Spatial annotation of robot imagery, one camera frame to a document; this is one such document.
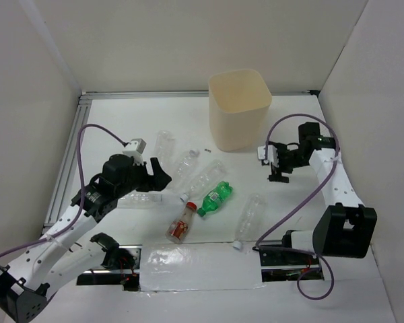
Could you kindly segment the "red label bottle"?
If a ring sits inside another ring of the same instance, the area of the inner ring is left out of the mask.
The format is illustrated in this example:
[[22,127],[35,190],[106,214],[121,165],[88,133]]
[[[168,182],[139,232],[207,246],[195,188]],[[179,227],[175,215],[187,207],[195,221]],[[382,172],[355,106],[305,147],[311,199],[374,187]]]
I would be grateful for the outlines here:
[[175,244],[183,242],[193,224],[196,210],[196,204],[188,202],[182,213],[170,224],[166,231],[166,238]]

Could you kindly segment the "green plastic bottle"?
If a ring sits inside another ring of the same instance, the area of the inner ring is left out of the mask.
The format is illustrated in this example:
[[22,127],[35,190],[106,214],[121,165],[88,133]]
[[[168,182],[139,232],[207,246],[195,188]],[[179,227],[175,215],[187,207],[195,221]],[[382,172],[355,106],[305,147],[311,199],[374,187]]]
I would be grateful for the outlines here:
[[197,209],[200,217],[206,216],[208,213],[216,212],[224,202],[231,197],[233,188],[229,182],[221,181],[211,190],[203,199],[202,205]]

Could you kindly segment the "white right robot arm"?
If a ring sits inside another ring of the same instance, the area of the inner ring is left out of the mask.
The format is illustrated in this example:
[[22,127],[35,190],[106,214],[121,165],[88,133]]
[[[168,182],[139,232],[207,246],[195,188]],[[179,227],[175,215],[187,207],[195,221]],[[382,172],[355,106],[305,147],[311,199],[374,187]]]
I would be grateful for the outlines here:
[[312,231],[286,231],[281,258],[288,264],[297,263],[304,250],[328,257],[364,258],[376,226],[376,211],[357,196],[335,139],[321,135],[318,123],[301,124],[298,139],[295,148],[272,141],[262,148],[271,166],[269,181],[287,183],[294,169],[310,166],[323,185],[326,209]]

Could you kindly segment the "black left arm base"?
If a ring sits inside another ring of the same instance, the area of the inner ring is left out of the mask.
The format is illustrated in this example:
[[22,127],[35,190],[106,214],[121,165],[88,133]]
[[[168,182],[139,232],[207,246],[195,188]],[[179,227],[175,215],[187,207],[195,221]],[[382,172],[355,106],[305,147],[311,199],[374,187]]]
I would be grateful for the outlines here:
[[141,263],[141,245],[120,246],[121,255],[114,265],[99,265],[84,271],[77,277],[77,286],[115,286],[123,291],[140,290],[139,271]]

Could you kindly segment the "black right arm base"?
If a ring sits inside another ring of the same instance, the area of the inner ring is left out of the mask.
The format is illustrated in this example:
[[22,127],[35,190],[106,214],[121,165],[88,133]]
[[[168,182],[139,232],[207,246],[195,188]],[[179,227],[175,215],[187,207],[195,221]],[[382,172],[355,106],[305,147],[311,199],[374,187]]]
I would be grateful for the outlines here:
[[323,280],[320,262],[306,254],[299,254],[281,250],[260,250],[256,246],[253,251],[259,254],[261,264],[261,280],[264,283],[296,281],[297,278],[310,269],[313,272],[306,274],[304,280]]

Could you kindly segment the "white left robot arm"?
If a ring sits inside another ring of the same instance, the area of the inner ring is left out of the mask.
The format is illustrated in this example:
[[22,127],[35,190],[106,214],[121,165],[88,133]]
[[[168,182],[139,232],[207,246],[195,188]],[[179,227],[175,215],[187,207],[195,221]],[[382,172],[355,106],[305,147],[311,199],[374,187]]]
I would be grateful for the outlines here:
[[112,155],[85,187],[76,194],[61,218],[43,235],[44,243],[28,248],[6,266],[0,265],[0,308],[15,322],[31,322],[55,293],[84,271],[102,266],[118,269],[133,257],[105,233],[94,234],[87,244],[78,239],[112,212],[119,199],[133,192],[159,192],[171,182],[157,158],[136,163],[123,154]]

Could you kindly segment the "beige plastic bin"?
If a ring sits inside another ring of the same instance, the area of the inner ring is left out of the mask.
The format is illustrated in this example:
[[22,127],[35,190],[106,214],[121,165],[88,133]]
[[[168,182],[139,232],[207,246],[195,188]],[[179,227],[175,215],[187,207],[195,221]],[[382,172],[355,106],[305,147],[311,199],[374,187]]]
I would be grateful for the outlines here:
[[235,151],[253,144],[272,103],[262,75],[239,69],[208,81],[209,127],[216,147]]

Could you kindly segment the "clear bottle grey cap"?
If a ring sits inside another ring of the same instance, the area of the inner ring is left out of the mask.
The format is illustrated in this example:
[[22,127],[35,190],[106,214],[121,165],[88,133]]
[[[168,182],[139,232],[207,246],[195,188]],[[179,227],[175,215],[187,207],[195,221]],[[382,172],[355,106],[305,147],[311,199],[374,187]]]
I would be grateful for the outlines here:
[[197,167],[199,154],[198,149],[190,149],[178,158],[172,169],[171,189],[180,188],[190,178]]

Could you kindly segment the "clear bottle blue cap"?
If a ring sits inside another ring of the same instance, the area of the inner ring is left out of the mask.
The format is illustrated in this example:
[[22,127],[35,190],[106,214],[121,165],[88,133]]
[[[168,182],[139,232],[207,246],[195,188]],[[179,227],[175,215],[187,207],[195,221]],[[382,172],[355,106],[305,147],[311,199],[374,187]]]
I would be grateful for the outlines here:
[[170,131],[163,130],[158,132],[154,147],[154,155],[165,170],[169,170],[172,165],[175,144],[176,140]]

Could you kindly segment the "clear bottle white cap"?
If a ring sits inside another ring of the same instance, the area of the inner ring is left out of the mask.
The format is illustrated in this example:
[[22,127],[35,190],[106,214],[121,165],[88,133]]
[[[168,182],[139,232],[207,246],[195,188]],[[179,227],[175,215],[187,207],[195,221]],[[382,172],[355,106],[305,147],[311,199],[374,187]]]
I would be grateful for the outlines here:
[[185,186],[180,201],[187,203],[202,199],[226,174],[225,165],[218,159],[213,160]]

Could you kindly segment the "aluminium frame rail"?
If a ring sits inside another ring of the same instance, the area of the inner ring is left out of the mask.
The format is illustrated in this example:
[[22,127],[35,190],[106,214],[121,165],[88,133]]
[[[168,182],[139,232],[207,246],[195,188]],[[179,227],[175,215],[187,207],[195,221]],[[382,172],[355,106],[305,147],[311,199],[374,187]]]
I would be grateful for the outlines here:
[[[80,126],[96,123],[110,129],[123,140],[142,138],[147,146],[144,159],[149,163],[153,156],[158,131],[170,131],[176,140],[174,157],[187,149],[198,149],[197,174],[213,160],[220,160],[226,167],[223,180],[234,188],[232,197],[218,212],[207,218],[196,217],[186,238],[188,243],[231,242],[240,212],[252,193],[265,197],[267,208],[260,226],[253,234],[257,239],[276,221],[291,211],[312,192],[318,184],[312,168],[294,170],[289,184],[269,182],[268,166],[261,166],[257,159],[257,147],[265,142],[273,123],[293,113],[306,113],[325,119],[318,98],[310,95],[273,96],[272,104],[264,119],[263,128],[254,145],[227,153],[220,151],[213,142],[209,130],[207,92],[153,92],[153,93],[88,93],[79,101],[77,114],[63,166],[48,210],[45,227],[50,227],[64,213],[70,200],[79,190],[76,170],[75,139]],[[88,181],[97,174],[103,163],[114,153],[121,153],[122,146],[99,129],[85,132],[81,156],[83,170]],[[168,243],[165,231],[170,222],[180,213],[177,199],[157,209],[115,209],[90,233],[104,232],[122,244]],[[312,229],[325,204],[319,193],[303,210],[269,236],[280,239],[290,228]]]

